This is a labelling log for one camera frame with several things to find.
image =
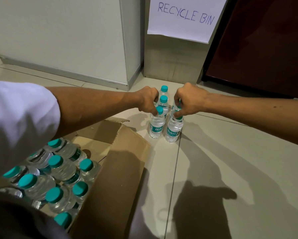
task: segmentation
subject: white shirt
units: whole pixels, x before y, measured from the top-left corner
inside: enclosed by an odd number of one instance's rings
[[[46,88],[0,81],[0,176],[50,141],[60,109]]]

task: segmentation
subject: white paper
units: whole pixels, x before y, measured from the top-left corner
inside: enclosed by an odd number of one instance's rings
[[[148,34],[209,43],[226,0],[151,0]]]

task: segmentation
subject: forearm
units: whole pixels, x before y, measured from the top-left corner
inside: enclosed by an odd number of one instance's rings
[[[298,100],[209,94],[204,111],[298,144]]]
[[[55,138],[77,131],[119,112],[138,107],[141,97],[132,92],[115,92],[81,87],[48,88],[56,97],[61,119]]]

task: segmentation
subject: person's left hand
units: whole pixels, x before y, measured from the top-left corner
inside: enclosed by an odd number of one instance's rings
[[[153,102],[157,102],[159,98],[159,92],[156,88],[150,88],[149,86],[143,87],[141,90],[135,92],[138,96],[137,108],[141,112],[152,113],[154,116],[158,114]]]

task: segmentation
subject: gray baseboard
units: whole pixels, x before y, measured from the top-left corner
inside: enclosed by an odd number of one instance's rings
[[[91,77],[91,76],[84,76],[84,75],[80,75],[80,74],[76,74],[76,73],[72,73],[72,72],[68,72],[68,71],[64,71],[64,70],[60,70],[60,69],[55,69],[55,68],[50,68],[50,67],[46,67],[46,66],[42,66],[42,65],[19,61],[19,60],[11,59],[11,58],[1,56],[1,55],[0,55],[0,59],[2,60],[3,64],[22,66],[22,67],[29,68],[29,69],[35,69],[35,70],[51,73],[51,74],[58,75],[58,76],[64,76],[64,77],[72,78],[75,80],[82,80],[85,82],[89,82],[89,83],[93,83],[93,84],[97,84],[97,85],[103,85],[103,86],[120,89],[120,90],[125,90],[125,91],[128,91],[131,88],[131,86],[133,85],[133,83],[135,82],[135,80],[137,78],[137,75],[139,74],[138,70],[137,70],[137,72],[135,72],[135,74],[132,76],[132,78],[130,79],[128,84],[120,84],[120,83],[116,83],[114,81],[102,80],[102,79]]]

